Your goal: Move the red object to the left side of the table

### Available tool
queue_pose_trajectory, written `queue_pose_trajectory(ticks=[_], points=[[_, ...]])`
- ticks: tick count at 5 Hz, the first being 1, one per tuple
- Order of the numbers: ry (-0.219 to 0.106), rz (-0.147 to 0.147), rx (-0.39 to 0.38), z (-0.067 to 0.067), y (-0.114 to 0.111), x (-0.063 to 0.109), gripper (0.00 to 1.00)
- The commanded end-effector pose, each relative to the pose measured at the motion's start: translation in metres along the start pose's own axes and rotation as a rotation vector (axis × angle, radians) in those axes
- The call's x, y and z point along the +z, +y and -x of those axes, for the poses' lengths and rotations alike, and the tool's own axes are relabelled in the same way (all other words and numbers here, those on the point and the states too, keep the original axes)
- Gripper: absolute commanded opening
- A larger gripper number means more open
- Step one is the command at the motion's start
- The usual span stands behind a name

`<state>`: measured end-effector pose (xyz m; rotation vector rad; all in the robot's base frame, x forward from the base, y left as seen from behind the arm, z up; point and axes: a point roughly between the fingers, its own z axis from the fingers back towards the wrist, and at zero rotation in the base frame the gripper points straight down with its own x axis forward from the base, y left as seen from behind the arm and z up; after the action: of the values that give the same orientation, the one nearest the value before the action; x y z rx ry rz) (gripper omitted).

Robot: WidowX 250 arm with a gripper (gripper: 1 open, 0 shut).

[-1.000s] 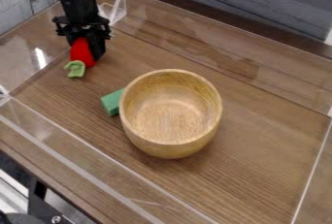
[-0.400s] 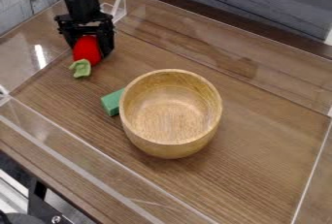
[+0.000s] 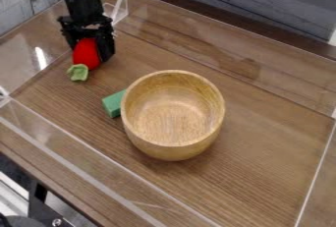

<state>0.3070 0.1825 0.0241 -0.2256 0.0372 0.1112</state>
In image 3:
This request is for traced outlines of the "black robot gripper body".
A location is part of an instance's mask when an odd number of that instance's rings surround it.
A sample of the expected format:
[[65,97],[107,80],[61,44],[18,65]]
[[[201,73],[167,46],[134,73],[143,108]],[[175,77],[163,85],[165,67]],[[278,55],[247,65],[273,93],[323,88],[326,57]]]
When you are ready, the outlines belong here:
[[69,16],[59,16],[57,18],[59,23],[61,34],[66,39],[79,39],[82,37],[111,37],[113,27],[111,19],[106,16],[101,16],[89,24],[74,22]]

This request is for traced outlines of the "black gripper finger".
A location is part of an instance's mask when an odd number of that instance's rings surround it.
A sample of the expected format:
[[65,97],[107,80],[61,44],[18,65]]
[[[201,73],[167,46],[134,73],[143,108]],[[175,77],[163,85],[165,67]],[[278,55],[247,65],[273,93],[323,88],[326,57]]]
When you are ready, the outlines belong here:
[[115,53],[114,39],[110,35],[98,35],[95,42],[99,59],[106,62]]
[[79,36],[78,35],[73,35],[73,34],[67,34],[65,36],[65,40],[66,40],[66,43],[67,43],[70,49],[74,49],[74,46],[75,46],[75,44],[77,44],[77,42],[79,40]]

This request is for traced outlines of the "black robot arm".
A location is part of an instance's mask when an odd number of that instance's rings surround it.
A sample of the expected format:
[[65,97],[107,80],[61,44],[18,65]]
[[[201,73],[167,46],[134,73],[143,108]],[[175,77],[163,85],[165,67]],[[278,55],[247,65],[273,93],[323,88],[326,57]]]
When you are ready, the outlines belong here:
[[67,11],[57,21],[61,34],[70,49],[83,38],[93,39],[93,45],[101,62],[106,62],[115,53],[113,38],[113,19],[103,15],[102,0],[63,0]]

